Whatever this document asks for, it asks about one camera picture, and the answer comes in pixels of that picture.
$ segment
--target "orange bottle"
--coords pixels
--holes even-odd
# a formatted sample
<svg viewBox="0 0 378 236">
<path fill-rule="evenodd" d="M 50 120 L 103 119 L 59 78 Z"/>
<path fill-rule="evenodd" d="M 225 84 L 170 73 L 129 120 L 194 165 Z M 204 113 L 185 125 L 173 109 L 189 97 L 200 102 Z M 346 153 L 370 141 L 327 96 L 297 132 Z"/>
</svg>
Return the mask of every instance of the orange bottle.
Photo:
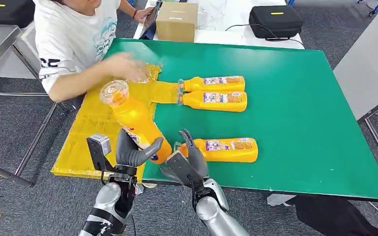
<svg viewBox="0 0 378 236">
<path fill-rule="evenodd" d="M 114 80 L 105 84 L 99 98 L 111 106 L 117 121 L 141 149 L 150 146 L 158 137 L 164 138 L 154 121 L 150 119 L 147 107 L 129 95 L 127 82 Z M 150 160 L 161 164 L 171 153 L 172 147 L 164 138 L 160 150 Z"/>
<path fill-rule="evenodd" d="M 179 94 L 177 104 L 200 110 L 243 112 L 247 108 L 247 94 L 241 91 L 193 91 Z"/>
<path fill-rule="evenodd" d="M 258 147 L 255 139 L 195 139 L 193 141 L 199 148 L 206 161 L 223 162 L 254 162 L 257 160 Z M 175 143 L 175 150 L 188 157 L 186 144 Z"/>
<path fill-rule="evenodd" d="M 179 80 L 181 92 L 202 91 L 244 91 L 245 81 L 241 75 L 201 78 L 193 77 L 190 80 Z"/>
</svg>

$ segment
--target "green table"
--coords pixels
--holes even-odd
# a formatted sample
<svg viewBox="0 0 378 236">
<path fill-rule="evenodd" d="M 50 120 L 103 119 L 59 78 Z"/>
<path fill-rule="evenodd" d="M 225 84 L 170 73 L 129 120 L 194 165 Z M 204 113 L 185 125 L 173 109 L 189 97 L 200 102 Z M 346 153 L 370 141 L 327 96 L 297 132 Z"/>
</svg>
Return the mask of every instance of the green table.
<svg viewBox="0 0 378 236">
<path fill-rule="evenodd" d="M 194 138 L 256 139 L 256 162 L 208 163 L 222 186 L 378 201 L 378 165 L 322 51 L 116 39 L 108 55 L 119 51 L 160 64 L 160 81 L 245 77 L 242 113 L 157 105 L 155 122 L 172 145 L 182 128 Z M 151 162 L 143 180 L 170 183 Z"/>
</svg>

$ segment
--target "robotic arm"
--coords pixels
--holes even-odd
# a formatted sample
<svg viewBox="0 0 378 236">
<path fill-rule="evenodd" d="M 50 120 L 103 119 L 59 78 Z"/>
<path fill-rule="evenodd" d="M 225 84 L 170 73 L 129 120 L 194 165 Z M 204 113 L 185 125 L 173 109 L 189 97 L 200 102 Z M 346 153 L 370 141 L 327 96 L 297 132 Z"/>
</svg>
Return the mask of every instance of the robotic arm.
<svg viewBox="0 0 378 236">
<path fill-rule="evenodd" d="M 230 215 L 228 202 L 220 185 L 208 177 L 205 159 L 187 130 L 180 131 L 188 147 L 186 159 L 179 151 L 174 152 L 161 166 L 161 171 L 171 179 L 192 189 L 192 206 L 199 219 L 208 228 L 212 236 L 248 236 L 247 231 Z M 154 155 L 163 141 L 157 138 L 144 150 L 131 137 L 121 130 L 116 161 L 112 167 L 105 155 L 111 151 L 109 139 L 95 134 L 87 139 L 92 161 L 96 170 L 108 171 L 108 183 L 99 191 L 95 205 L 88 216 L 79 236 L 113 236 L 120 235 L 132 215 L 133 200 L 136 195 L 137 166 L 142 165 Z"/>
</svg>

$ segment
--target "black carrying case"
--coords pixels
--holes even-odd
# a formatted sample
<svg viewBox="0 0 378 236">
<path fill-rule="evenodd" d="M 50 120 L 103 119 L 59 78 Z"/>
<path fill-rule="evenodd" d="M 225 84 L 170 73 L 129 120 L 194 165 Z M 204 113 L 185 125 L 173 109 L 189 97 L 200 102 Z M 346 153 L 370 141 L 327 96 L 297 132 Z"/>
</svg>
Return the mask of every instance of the black carrying case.
<svg viewBox="0 0 378 236">
<path fill-rule="evenodd" d="M 289 6 L 254 6 L 249 24 L 257 38 L 290 38 L 301 31 L 303 20 Z"/>
<path fill-rule="evenodd" d="M 34 19 L 32 0 L 0 0 L 0 25 L 26 27 Z"/>
</svg>

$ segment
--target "bottle label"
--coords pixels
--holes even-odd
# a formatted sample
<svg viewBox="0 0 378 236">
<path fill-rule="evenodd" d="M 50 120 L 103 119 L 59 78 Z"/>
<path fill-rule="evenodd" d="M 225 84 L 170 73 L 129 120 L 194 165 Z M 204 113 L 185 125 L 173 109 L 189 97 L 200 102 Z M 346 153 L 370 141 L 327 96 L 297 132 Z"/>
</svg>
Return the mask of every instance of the bottle label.
<svg viewBox="0 0 378 236">
<path fill-rule="evenodd" d="M 137 144 L 139 148 L 145 149 L 151 145 L 144 135 L 133 133 L 134 128 L 123 126 L 123 129 L 127 132 L 127 134 L 132 138 L 132 140 L 135 142 L 135 144 Z M 151 159 L 154 161 L 158 160 L 157 154 L 154 154 Z"/>
<path fill-rule="evenodd" d="M 204 102 L 243 102 L 243 97 L 240 92 L 232 93 L 217 93 L 217 92 L 205 92 L 203 93 Z"/>
<path fill-rule="evenodd" d="M 218 140 L 207 140 L 205 144 L 207 151 L 229 150 L 228 145 L 223 144 Z"/>
<path fill-rule="evenodd" d="M 253 148 L 253 144 L 249 138 L 242 138 L 238 141 L 232 141 L 231 147 L 233 150 L 251 149 Z"/>
<path fill-rule="evenodd" d="M 230 84 L 239 82 L 240 78 L 238 76 L 211 77 L 203 79 L 203 83 L 205 85 Z"/>
</svg>

